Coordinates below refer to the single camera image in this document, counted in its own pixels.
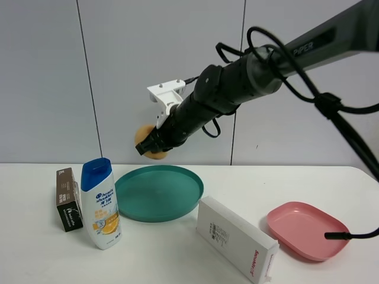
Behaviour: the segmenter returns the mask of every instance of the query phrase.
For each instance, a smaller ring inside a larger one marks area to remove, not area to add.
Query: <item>white box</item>
[[[278,241],[210,196],[199,202],[196,230],[254,284],[271,279]]]

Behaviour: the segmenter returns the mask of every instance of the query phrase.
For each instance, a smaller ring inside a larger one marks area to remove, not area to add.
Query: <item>white table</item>
[[[195,231],[197,209],[171,222],[121,218],[123,238],[101,251],[84,229],[65,233],[55,205],[56,170],[78,164],[0,164],[0,283],[250,283]],[[117,180],[139,166],[114,165]],[[266,230],[265,216],[303,201],[354,233],[379,225],[379,185],[352,167],[185,166],[204,195]],[[379,237],[352,240],[337,256],[311,263],[281,247],[272,283],[377,283]]]

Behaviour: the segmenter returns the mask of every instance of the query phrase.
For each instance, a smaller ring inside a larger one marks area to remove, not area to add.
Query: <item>pink plate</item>
[[[289,248],[322,262],[339,253],[349,241],[327,240],[325,232],[348,232],[336,218],[302,202],[283,204],[267,215],[272,233]]]

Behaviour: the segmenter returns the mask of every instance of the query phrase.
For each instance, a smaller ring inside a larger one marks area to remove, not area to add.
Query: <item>blue bottle cap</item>
[[[82,168],[82,191],[90,191],[106,179],[111,172],[111,161],[107,158],[99,158],[85,163]]]

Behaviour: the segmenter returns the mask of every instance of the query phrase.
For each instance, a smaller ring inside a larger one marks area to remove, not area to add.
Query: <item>teal plastic plate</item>
[[[142,167],[115,184],[118,210],[141,222],[165,222],[191,212],[204,185],[192,171],[176,166]]]

